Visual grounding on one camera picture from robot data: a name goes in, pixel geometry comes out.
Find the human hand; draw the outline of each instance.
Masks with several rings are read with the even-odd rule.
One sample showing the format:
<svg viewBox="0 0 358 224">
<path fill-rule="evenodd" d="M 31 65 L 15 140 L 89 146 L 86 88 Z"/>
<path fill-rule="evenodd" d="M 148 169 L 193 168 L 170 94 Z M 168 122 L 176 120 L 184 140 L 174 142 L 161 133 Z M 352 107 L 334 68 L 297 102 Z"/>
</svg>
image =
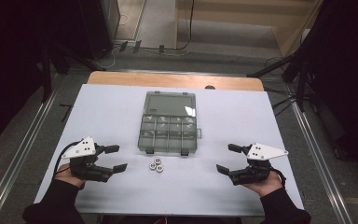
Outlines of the human hand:
<svg viewBox="0 0 358 224">
<path fill-rule="evenodd" d="M 54 176 L 54 179 L 75 185 L 78 188 L 80 188 L 86 182 L 86 180 L 79 179 L 72 175 L 69 163 L 60 166 L 57 174 Z"/>
<path fill-rule="evenodd" d="M 260 197 L 263 197 L 272 191 L 282 188 L 282 183 L 278 174 L 270 171 L 267 180 L 254 184 L 244 184 L 244 186 L 256 192 Z"/>
</svg>

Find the wrist strap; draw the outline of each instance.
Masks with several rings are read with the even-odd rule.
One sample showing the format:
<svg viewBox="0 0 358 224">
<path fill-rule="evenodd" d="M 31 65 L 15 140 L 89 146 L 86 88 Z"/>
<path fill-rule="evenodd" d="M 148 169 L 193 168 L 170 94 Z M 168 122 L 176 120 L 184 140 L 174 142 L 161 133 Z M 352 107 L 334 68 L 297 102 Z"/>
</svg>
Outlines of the wrist strap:
<svg viewBox="0 0 358 224">
<path fill-rule="evenodd" d="M 281 179 L 282 186 L 284 188 L 284 184 L 286 183 L 286 177 L 284 177 L 283 173 L 273 167 L 270 167 L 269 169 L 270 171 L 276 172 L 278 174 L 279 178 Z"/>
</svg>

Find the black sleeve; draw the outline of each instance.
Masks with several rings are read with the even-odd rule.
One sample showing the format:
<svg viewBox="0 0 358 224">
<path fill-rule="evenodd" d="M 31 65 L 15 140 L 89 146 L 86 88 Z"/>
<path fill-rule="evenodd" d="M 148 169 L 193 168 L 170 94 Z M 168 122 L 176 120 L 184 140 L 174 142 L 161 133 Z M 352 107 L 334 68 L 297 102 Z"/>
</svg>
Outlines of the black sleeve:
<svg viewBox="0 0 358 224">
<path fill-rule="evenodd" d="M 79 188 L 53 179 L 40 203 L 25 208 L 22 218 L 27 224 L 84 224 L 75 208 Z"/>
<path fill-rule="evenodd" d="M 260 198 L 266 219 L 261 224 L 309 224 L 310 214 L 298 209 L 284 188 Z"/>
</svg>

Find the metal nut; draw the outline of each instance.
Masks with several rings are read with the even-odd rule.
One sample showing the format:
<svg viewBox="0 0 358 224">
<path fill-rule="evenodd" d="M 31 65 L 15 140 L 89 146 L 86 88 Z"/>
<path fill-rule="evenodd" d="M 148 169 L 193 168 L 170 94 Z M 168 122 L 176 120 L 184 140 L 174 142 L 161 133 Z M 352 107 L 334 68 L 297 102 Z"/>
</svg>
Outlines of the metal nut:
<svg viewBox="0 0 358 224">
<path fill-rule="evenodd" d="M 157 167 L 157 165 L 155 163 L 150 162 L 150 164 L 149 164 L 150 170 L 154 170 L 154 169 L 156 169 L 156 167 Z"/>
<path fill-rule="evenodd" d="M 156 157 L 156 158 L 154 159 L 154 162 L 155 162 L 155 164 L 161 164 L 161 158 L 160 158 L 160 157 Z"/>
<path fill-rule="evenodd" d="M 158 165 L 156 167 L 156 170 L 157 170 L 157 172 L 161 173 L 164 170 L 164 167 L 162 167 L 162 165 Z"/>
</svg>

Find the white table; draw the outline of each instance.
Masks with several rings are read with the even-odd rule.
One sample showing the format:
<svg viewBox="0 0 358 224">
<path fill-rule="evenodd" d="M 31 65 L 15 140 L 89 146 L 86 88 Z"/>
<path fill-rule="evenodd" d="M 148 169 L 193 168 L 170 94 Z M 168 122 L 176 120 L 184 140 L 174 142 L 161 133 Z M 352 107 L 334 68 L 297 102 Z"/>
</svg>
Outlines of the white table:
<svg viewBox="0 0 358 224">
<path fill-rule="evenodd" d="M 196 94 L 198 140 L 195 154 L 146 155 L 137 147 L 147 91 Z M 113 167 L 127 163 L 124 173 L 107 183 L 87 182 L 76 199 L 80 213 L 113 215 L 263 216 L 258 196 L 216 171 L 216 164 L 230 170 L 247 166 L 245 155 L 227 149 L 227 144 L 252 143 L 284 149 L 282 138 L 263 91 L 220 91 L 161 87 L 83 85 L 59 144 L 36 195 L 45 194 L 54 164 L 64 147 L 92 135 L 102 146 L 120 145 L 120 151 L 99 156 L 97 165 Z M 161 157 L 164 171 L 148 168 Z M 287 157 L 270 161 L 287 177 L 286 189 L 298 208 L 303 208 Z"/>
</svg>

